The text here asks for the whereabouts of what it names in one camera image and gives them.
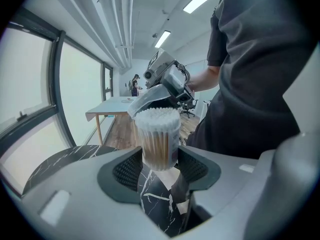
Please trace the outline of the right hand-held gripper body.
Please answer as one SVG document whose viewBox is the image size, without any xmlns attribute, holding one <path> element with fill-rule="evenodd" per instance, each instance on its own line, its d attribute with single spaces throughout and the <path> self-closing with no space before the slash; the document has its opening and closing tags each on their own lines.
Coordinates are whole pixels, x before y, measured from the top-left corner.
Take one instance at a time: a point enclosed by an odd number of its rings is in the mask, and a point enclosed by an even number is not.
<svg viewBox="0 0 320 240">
<path fill-rule="evenodd" d="M 194 94 L 188 87 L 190 73 L 165 50 L 160 48 L 149 61 L 143 74 L 146 90 L 150 88 L 167 88 L 179 107 L 194 100 Z"/>
</svg>

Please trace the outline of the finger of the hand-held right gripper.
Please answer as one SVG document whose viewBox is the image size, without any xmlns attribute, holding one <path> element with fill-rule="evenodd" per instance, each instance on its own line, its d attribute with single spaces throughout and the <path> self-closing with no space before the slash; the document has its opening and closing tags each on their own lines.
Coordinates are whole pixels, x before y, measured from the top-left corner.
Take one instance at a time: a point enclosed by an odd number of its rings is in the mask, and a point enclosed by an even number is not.
<svg viewBox="0 0 320 240">
<path fill-rule="evenodd" d="M 142 96 L 136 99 L 136 109 L 143 111 L 151 108 L 174 108 L 179 103 L 174 99 L 166 87 L 152 87 L 147 89 Z"/>
</svg>

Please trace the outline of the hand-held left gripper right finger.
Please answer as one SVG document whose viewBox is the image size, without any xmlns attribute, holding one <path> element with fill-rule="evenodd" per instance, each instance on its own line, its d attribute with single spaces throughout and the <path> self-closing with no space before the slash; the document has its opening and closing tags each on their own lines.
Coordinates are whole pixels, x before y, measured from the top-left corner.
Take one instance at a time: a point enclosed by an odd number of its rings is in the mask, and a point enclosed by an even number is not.
<svg viewBox="0 0 320 240">
<path fill-rule="evenodd" d="M 270 174 L 273 151 L 259 159 L 228 156 L 189 146 L 178 150 L 191 218 L 248 218 Z"/>
</svg>

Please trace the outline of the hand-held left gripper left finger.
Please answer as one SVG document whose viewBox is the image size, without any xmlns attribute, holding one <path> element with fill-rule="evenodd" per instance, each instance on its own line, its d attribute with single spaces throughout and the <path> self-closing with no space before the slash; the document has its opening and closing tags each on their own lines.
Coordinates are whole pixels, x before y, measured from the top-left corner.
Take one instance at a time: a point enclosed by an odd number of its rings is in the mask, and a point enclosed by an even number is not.
<svg viewBox="0 0 320 240">
<path fill-rule="evenodd" d="M 46 240 L 166 240 L 137 191 L 142 149 L 73 162 L 31 189 L 24 215 Z"/>
</svg>

